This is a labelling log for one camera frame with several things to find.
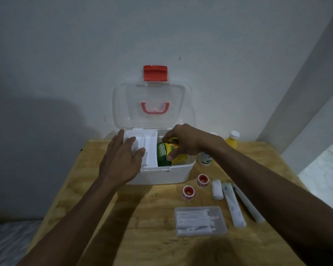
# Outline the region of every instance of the tape roll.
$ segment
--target tape roll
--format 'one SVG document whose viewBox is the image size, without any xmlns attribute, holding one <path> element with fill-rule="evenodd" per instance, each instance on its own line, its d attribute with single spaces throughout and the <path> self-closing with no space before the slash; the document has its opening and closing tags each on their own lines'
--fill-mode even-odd
<svg viewBox="0 0 333 266">
<path fill-rule="evenodd" d="M 192 186 L 185 186 L 182 189 L 182 197 L 185 201 L 191 201 L 195 196 L 195 189 Z"/>
<path fill-rule="evenodd" d="M 210 180 L 209 180 L 208 176 L 205 174 L 200 174 L 196 179 L 196 183 L 201 188 L 208 186 L 209 182 L 210 182 Z"/>
</svg>

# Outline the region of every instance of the marble floor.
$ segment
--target marble floor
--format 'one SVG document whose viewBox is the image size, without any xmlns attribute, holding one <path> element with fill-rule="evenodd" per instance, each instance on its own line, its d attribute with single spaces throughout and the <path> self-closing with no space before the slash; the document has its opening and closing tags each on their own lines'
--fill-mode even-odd
<svg viewBox="0 0 333 266">
<path fill-rule="evenodd" d="M 0 266 L 15 266 L 25 255 L 41 220 L 0 224 Z"/>
<path fill-rule="evenodd" d="M 298 176 L 312 194 L 333 208 L 333 145 Z"/>
</svg>

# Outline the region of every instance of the person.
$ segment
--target person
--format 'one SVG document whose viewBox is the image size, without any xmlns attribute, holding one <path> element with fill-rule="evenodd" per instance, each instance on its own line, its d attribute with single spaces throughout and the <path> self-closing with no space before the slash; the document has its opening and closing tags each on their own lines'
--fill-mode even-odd
<svg viewBox="0 0 333 266">
<path fill-rule="evenodd" d="M 190 125 L 176 125 L 162 141 L 179 139 L 169 153 L 206 152 L 244 192 L 267 222 L 307 265 L 333 265 L 333 209 L 323 201 L 231 148 L 219 136 Z M 120 130 L 108 145 L 99 175 L 82 199 L 18 266 L 76 265 L 116 191 L 141 169 L 145 149 L 132 154 L 135 138 Z"/>
</svg>

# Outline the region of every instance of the white bottle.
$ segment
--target white bottle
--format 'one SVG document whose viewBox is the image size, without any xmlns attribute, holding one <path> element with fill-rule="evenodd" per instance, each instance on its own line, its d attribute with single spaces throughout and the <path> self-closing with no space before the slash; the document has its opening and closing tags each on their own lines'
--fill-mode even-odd
<svg viewBox="0 0 333 266">
<path fill-rule="evenodd" d="M 197 161 L 202 166 L 209 166 L 211 164 L 212 157 L 205 152 L 201 152 Z"/>
</svg>

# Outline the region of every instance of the bottle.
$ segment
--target bottle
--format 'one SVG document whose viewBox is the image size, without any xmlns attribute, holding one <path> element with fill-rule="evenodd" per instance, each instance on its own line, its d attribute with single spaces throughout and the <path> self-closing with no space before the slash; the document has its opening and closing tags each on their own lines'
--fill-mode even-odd
<svg viewBox="0 0 333 266">
<path fill-rule="evenodd" d="M 238 138 L 239 138 L 239 132 L 236 132 L 235 130 L 231 131 L 229 137 L 226 139 L 226 143 L 229 144 L 234 149 L 237 149 Z"/>
<path fill-rule="evenodd" d="M 202 166 L 209 166 L 211 164 L 212 157 L 205 152 L 201 152 L 197 161 Z"/>
</svg>

